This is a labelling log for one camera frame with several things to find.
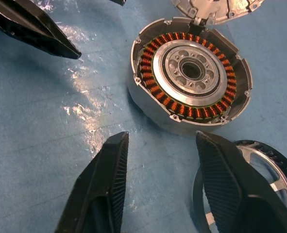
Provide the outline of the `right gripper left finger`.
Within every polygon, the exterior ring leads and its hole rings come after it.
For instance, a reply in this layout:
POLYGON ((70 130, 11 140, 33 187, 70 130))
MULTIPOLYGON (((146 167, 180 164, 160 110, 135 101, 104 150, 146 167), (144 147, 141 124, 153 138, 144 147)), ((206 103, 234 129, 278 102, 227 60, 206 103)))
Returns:
POLYGON ((119 233, 126 192, 129 133, 109 137, 77 178, 55 232, 119 233))

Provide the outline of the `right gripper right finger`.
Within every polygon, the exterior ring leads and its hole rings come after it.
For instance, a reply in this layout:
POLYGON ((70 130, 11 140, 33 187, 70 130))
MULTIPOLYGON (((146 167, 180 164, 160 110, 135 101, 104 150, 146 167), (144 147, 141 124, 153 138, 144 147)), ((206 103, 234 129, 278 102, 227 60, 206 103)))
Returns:
POLYGON ((220 233, 287 233, 287 158, 254 140, 196 132, 197 227, 220 233))

